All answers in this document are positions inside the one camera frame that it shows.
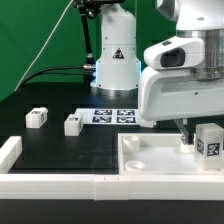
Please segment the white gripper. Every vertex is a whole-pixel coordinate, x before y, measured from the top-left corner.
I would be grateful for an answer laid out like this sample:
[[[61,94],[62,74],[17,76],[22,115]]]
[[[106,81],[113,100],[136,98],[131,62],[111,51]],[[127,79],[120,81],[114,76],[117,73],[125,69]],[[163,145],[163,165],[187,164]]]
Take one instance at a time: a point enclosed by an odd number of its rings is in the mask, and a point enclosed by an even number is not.
[[[224,79],[196,80],[190,69],[143,70],[138,110],[146,121],[175,120],[184,145],[194,144],[185,118],[224,115]]]

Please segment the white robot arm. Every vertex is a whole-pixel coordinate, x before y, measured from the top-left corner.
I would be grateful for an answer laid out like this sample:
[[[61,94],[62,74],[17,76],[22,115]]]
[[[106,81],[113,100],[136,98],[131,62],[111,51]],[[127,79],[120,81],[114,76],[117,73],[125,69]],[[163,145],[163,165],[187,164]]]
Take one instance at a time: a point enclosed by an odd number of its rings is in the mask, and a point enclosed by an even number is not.
[[[176,23],[176,35],[136,57],[136,20],[120,3],[96,0],[101,9],[101,56],[95,92],[138,93],[138,110],[150,123],[224,115],[224,0],[156,0]]]

